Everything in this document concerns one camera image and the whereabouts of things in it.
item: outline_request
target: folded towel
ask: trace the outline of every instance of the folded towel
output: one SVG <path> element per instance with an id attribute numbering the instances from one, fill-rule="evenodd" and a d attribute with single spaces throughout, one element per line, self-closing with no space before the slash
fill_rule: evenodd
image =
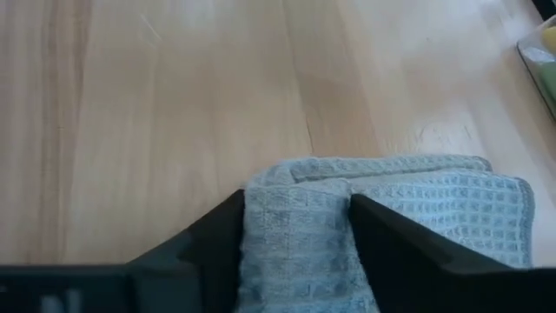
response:
<path id="1" fill-rule="evenodd" d="M 292 160 L 245 190 L 239 312 L 378 311 L 347 217 L 356 193 L 502 263 L 531 266 L 531 188 L 480 157 Z"/>

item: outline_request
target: waffle weave towel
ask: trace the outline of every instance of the waffle weave towel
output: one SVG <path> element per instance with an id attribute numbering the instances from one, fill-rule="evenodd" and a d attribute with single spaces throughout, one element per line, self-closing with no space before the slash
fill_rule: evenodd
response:
<path id="1" fill-rule="evenodd" d="M 355 193 L 500 262 L 531 266 L 531 188 L 480 157 L 291 160 L 246 188 L 239 312 L 378 311 L 347 217 Z"/>

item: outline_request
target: wood grain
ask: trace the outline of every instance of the wood grain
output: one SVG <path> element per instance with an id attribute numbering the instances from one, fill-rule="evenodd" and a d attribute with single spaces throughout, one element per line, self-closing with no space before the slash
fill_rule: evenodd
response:
<path id="1" fill-rule="evenodd" d="M 536 193 L 556 129 L 527 0 L 0 0 L 0 262 L 124 262 L 284 158 L 484 156 Z"/>

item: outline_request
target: blue dish towel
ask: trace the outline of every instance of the blue dish towel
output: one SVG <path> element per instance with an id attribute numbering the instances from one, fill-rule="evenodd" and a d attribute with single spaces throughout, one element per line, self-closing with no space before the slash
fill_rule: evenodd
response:
<path id="1" fill-rule="evenodd" d="M 531 266 L 531 188 L 480 157 L 291 160 L 245 190 L 239 312 L 378 311 L 347 217 L 355 193 L 502 263 Z"/>

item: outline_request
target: wooden table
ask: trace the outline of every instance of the wooden table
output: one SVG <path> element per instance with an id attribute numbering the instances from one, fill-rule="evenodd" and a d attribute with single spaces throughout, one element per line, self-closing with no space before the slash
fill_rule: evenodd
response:
<path id="1" fill-rule="evenodd" d="M 0 261 L 129 260 L 290 157 L 484 156 L 536 193 L 556 129 L 528 0 L 0 0 Z"/>

